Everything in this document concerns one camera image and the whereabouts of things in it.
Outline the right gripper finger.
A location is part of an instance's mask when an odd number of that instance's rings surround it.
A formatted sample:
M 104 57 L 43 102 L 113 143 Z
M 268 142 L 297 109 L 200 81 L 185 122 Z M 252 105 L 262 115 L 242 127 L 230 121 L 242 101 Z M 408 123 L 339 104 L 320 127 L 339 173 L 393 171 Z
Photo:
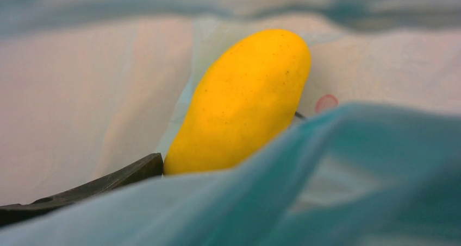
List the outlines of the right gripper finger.
M 30 204 L 1 206 L 1 227 L 46 215 L 81 200 L 109 192 L 123 186 L 163 174 L 163 158 L 153 153 L 127 165 L 118 171 L 87 182 L 70 190 L 40 198 Z

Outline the light blue plastic bag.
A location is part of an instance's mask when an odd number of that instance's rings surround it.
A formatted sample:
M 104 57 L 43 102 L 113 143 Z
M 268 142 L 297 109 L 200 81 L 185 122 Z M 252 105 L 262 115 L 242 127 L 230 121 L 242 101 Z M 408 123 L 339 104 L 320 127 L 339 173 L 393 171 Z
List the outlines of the light blue plastic bag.
M 305 121 L 1 245 L 460 245 L 460 0 L 1 0 L 1 203 L 166 153 L 206 67 L 270 26 L 309 44 Z

